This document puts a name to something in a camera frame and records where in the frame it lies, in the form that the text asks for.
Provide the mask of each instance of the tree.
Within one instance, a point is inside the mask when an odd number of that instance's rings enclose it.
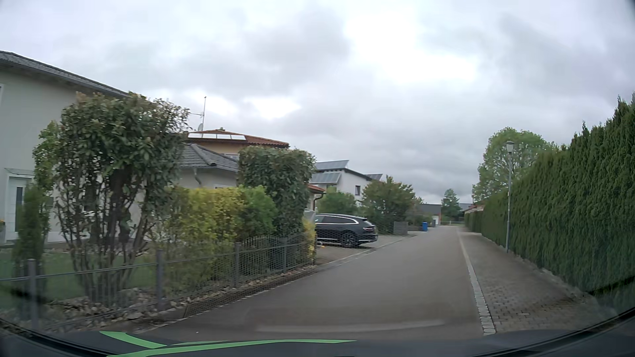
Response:
[[[319,213],[340,213],[343,215],[355,215],[358,206],[355,196],[346,192],[338,192],[337,188],[329,187],[322,199],[317,201]]]
[[[509,174],[507,164],[507,141],[514,142],[512,153],[512,179],[520,179],[542,152],[556,150],[554,142],[546,142],[540,135],[530,131],[504,128],[490,137],[483,163],[478,166],[479,182],[472,186],[474,202],[484,201],[496,192],[507,189]]]
[[[362,192],[362,212],[381,232],[392,233],[392,223],[406,220],[415,192],[411,185],[396,182],[392,176],[386,182],[373,180]]]
[[[456,218],[461,213],[461,206],[458,205],[457,194],[453,189],[447,189],[441,200],[441,215]]]
[[[76,271],[130,266],[143,253],[153,217],[169,210],[169,190],[188,110],[131,93],[78,94],[34,152],[38,182],[57,192],[55,211]],[[102,300],[126,286],[132,269],[80,274],[86,295]]]
[[[276,232],[287,236],[302,232],[302,217],[311,195],[307,185],[315,170],[315,157],[298,149],[249,146],[241,150],[238,182],[264,186],[276,204]]]

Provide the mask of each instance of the sidewalk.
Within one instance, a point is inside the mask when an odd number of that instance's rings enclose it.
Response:
[[[459,230],[496,332],[577,330],[610,317],[591,297],[579,297],[478,233]]]

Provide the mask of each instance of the solar panel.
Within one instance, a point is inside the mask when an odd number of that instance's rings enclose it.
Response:
[[[309,181],[310,184],[336,184],[340,180],[339,172],[316,172]]]
[[[348,163],[348,160],[322,161],[316,163],[316,170],[334,170],[336,168],[345,168]]]

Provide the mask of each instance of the windshield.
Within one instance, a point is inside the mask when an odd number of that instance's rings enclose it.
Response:
[[[12,353],[467,356],[635,307],[631,1],[0,0],[0,34]]]

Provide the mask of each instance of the door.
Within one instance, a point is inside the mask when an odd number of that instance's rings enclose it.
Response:
[[[6,204],[4,206],[4,239],[17,239],[18,233],[16,232],[17,220],[16,215],[18,208],[22,206],[24,201],[24,190],[26,190],[27,184],[30,182],[29,178],[21,177],[9,177],[9,191],[6,195]]]

